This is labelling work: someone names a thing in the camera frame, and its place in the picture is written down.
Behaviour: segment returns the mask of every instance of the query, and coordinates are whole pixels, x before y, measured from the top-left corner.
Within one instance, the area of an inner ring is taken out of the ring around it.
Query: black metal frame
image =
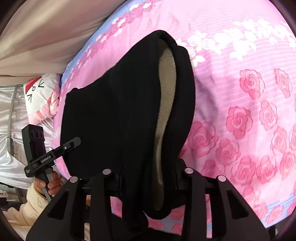
[[[210,240],[270,240],[268,231],[226,177],[218,176],[216,179],[204,177],[191,168],[179,170],[179,174],[181,174],[179,183],[182,182],[183,188],[178,192],[180,195],[186,195],[181,236],[183,241],[207,240],[205,194],[210,195],[212,209],[213,237]],[[87,194],[91,194],[91,240],[118,240],[117,228],[112,224],[110,196],[118,196],[119,180],[120,177],[109,169],[89,180],[71,178],[42,212],[26,240],[84,240],[83,212]],[[139,236],[137,240],[141,240],[141,236],[145,233],[132,234],[131,232],[130,237],[135,238],[137,235]],[[284,238],[274,240],[296,239],[293,229],[287,230],[282,236]]]
[[[28,161],[28,165],[25,167],[25,174],[27,177],[37,177],[46,183],[46,187],[42,190],[48,201],[51,201],[52,196],[48,194],[47,184],[53,170],[52,166],[55,165],[54,160],[79,146],[81,140],[79,137],[75,137],[54,150],[46,152],[43,128],[30,124],[22,129],[22,138]]]

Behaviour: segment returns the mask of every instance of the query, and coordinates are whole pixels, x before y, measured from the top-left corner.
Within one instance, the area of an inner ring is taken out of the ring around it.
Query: screw head
[[[188,168],[185,169],[185,172],[186,172],[187,174],[191,174],[191,173],[193,173],[193,169],[190,168],[190,167],[188,167]]]
[[[78,177],[71,177],[70,182],[75,183],[78,181]]]
[[[218,176],[218,180],[219,180],[220,182],[225,182],[227,179],[226,179],[225,176],[220,175],[220,176]]]
[[[109,175],[110,173],[111,173],[111,170],[110,169],[103,170],[103,174],[104,175]]]

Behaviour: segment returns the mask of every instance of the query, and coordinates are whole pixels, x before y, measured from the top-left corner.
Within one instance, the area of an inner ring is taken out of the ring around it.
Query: bed
[[[194,123],[180,156],[203,175],[227,176],[265,227],[285,219],[296,206],[296,38],[267,0],[212,0],[210,5],[192,0],[126,1],[63,74],[54,147],[60,145],[66,94],[94,82],[158,29],[188,50],[195,75]],[[90,123],[89,131],[94,127]],[[62,158],[57,166],[70,177]],[[207,198],[210,232],[209,203]],[[120,201],[112,200],[112,211],[121,215]],[[164,220],[150,219],[149,225],[179,234],[183,216],[181,207]]]

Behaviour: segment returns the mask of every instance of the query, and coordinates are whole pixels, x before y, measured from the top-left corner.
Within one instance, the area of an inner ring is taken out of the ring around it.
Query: black clamp
[[[37,177],[46,183],[46,187],[42,191],[47,200],[51,201],[47,184],[53,170],[52,166],[55,165],[54,160],[79,146],[81,140],[79,137],[75,137],[54,150],[46,152],[43,128],[35,125],[27,125],[22,129],[22,139],[28,161],[28,165],[25,167],[25,174],[27,177]]]

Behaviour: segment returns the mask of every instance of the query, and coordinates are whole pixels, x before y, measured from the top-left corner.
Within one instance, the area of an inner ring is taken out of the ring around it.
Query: finger
[[[65,183],[67,182],[67,180],[65,178],[61,178],[61,182],[62,182],[62,185],[65,185]]]
[[[49,195],[56,195],[61,188],[62,188],[62,185],[58,185],[54,189],[50,189],[48,193]]]
[[[54,180],[57,180],[59,179],[59,174],[56,172],[56,171],[53,171],[50,175],[51,179],[54,181]]]
[[[60,184],[61,184],[61,180],[60,179],[57,179],[57,180],[51,181],[48,184],[48,188],[49,189],[54,189],[54,188],[58,187]]]
[[[46,187],[46,183],[39,178],[34,179],[34,186],[35,188],[44,188]]]

